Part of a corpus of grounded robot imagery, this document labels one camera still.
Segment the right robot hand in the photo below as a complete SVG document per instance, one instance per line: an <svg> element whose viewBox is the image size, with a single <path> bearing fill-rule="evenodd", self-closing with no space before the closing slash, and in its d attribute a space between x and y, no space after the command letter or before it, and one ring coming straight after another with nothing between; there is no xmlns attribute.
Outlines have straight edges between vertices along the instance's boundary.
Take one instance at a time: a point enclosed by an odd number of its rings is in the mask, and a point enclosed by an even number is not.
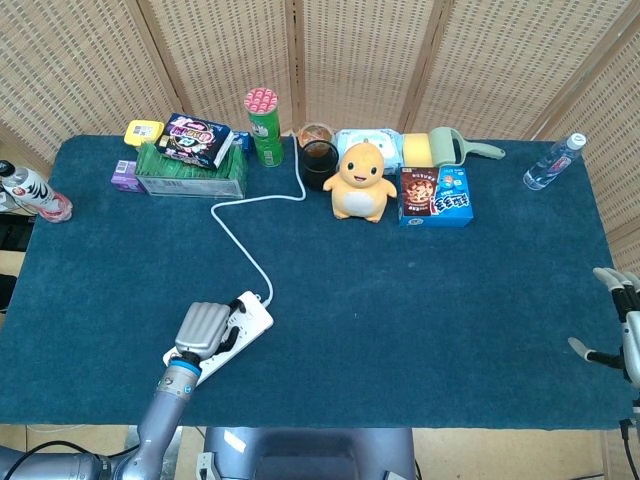
<svg viewBox="0 0 640 480"><path fill-rule="evenodd" d="M592 272L607 287L616 309L621 332L620 352L606 354L585 346L575 337L569 337L568 344L586 362L620 370L626 381L639 389L639 277L608 267L594 267Z"/></svg>

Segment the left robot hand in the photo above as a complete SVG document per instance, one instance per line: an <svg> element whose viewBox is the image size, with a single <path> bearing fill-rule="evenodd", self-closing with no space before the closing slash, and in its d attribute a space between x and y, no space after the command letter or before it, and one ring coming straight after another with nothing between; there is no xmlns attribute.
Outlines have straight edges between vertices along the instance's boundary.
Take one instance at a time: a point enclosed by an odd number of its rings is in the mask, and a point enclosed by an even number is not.
<svg viewBox="0 0 640 480"><path fill-rule="evenodd" d="M198 366L217 354L229 352L240 333L237 326L229 326L229 319L236 311L247 312L239 298L229 304L192 303L175 338L179 357Z"/></svg>

